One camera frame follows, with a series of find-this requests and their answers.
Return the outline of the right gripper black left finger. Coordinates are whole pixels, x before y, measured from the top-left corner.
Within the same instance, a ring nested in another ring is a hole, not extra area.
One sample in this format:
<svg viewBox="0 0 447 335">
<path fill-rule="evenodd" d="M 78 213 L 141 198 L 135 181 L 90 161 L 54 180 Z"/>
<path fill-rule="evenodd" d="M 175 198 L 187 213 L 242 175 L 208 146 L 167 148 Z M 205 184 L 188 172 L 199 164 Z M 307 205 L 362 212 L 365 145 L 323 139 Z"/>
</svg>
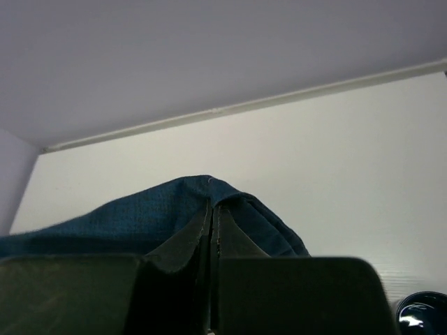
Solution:
<svg viewBox="0 0 447 335">
<path fill-rule="evenodd" d="M 212 207 L 207 201 L 180 231 L 145 256 L 147 266 L 157 274 L 195 277 L 207 256 L 211 227 Z"/>
</svg>

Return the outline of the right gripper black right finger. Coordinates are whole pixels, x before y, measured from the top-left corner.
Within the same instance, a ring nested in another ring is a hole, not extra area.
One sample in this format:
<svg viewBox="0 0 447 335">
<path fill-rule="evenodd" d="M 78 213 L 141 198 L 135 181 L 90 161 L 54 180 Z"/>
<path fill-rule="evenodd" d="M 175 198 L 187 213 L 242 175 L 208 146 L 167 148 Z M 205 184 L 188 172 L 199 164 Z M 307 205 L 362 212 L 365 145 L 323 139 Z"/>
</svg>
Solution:
<svg viewBox="0 0 447 335">
<path fill-rule="evenodd" d="M 212 245 L 216 246 L 217 259 L 270 258 L 237 225 L 227 207 L 218 206 L 213 217 Z"/>
</svg>

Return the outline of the blue fish placemat cloth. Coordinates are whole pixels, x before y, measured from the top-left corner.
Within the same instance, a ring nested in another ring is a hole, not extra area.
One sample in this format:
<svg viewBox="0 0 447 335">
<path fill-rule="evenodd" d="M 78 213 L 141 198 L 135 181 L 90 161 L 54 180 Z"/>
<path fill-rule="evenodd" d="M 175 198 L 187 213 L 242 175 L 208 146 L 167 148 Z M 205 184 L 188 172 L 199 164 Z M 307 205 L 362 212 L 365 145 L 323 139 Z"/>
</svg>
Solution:
<svg viewBox="0 0 447 335">
<path fill-rule="evenodd" d="M 198 175 L 113 200 L 71 220 L 1 238 L 1 257 L 82 253 L 148 254 L 201 210 L 227 205 L 242 231 L 272 257 L 307 257 L 301 238 L 253 195 Z"/>
</svg>

